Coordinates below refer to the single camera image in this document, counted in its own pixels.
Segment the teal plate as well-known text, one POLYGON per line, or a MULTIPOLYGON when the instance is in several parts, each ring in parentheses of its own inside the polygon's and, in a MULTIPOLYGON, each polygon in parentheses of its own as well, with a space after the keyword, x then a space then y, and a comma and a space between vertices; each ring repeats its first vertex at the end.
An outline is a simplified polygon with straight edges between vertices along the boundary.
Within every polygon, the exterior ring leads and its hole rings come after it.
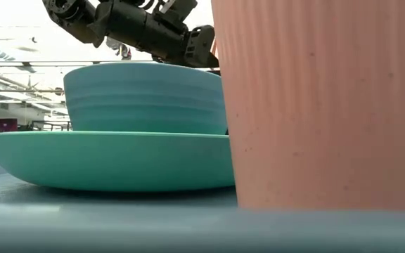
POLYGON ((234 186, 229 137, 132 131, 0 133, 0 166, 39 186, 168 192, 234 186))

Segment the blue plastic tray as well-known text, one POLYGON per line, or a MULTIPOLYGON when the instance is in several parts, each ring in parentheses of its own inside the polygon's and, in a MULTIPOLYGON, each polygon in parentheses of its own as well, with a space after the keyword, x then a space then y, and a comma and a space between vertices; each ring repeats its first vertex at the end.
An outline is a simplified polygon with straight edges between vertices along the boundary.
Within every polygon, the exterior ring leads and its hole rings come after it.
POLYGON ((248 211, 235 190, 59 190, 0 167, 0 253, 405 253, 405 212, 248 211))

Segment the purple screen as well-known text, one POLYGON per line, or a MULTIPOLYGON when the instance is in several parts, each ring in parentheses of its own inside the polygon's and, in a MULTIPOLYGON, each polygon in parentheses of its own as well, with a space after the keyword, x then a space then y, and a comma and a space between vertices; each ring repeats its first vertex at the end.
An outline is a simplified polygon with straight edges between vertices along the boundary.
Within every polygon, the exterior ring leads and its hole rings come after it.
POLYGON ((17 118, 0 118, 0 132, 17 131, 17 118))

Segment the pink ribbed cup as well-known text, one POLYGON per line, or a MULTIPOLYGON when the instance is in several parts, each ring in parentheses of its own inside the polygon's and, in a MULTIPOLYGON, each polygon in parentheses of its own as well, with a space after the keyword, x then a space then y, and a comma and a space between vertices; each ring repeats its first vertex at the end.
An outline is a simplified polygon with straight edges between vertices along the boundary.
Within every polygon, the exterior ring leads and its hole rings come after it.
POLYGON ((238 204, 405 210, 405 0, 212 0, 238 204))

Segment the black railing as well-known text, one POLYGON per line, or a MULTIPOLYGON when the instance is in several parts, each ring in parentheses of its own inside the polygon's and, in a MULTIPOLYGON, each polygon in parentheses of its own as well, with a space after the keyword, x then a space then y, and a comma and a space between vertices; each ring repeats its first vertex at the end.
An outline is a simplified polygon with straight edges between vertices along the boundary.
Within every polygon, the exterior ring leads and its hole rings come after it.
POLYGON ((50 121, 50 120, 36 120, 30 122, 30 128, 34 131, 72 131, 70 121, 50 121))

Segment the blue bowl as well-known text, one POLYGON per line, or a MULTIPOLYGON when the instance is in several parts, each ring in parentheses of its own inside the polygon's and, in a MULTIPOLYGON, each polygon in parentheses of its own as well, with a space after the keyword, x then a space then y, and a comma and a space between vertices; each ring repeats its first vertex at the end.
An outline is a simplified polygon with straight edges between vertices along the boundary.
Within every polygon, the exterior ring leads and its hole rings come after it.
POLYGON ((221 134, 228 129, 221 78, 161 63, 106 63, 63 77, 75 131, 221 134))

